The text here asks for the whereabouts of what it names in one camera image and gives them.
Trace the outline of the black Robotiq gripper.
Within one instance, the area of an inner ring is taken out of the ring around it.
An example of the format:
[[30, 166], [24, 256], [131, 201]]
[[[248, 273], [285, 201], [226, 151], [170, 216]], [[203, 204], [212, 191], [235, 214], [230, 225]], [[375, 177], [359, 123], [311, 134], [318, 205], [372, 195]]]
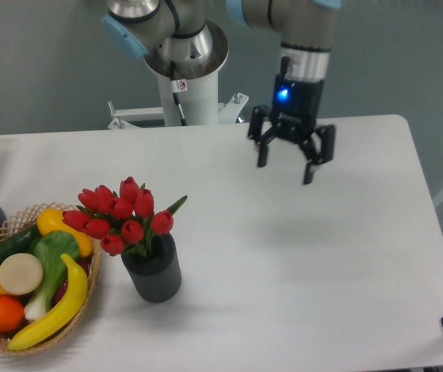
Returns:
[[[317, 126], [317, 113], [324, 80], [295, 81], [283, 74], [275, 76], [272, 107], [258, 105], [252, 109], [247, 137], [258, 150], [257, 167], [265, 167], [268, 144], [279, 138], [298, 145], [306, 159], [303, 184], [313, 182], [314, 173], [334, 159], [336, 125]], [[263, 123], [269, 117], [271, 127], [262, 133]]]

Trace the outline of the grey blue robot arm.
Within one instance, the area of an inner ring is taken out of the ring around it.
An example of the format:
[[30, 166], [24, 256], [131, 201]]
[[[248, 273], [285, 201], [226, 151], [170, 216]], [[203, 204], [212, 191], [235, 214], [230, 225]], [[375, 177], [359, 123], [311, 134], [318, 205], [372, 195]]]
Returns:
[[[303, 176], [334, 157], [334, 125], [317, 124], [339, 1], [228, 1], [241, 24], [281, 36], [279, 69], [270, 106], [256, 106], [247, 135], [267, 163], [270, 142], [296, 144], [306, 158]], [[129, 58], [156, 74], [167, 126], [219, 121], [217, 75], [229, 48], [223, 30], [206, 17], [204, 1], [110, 1], [102, 27]]]

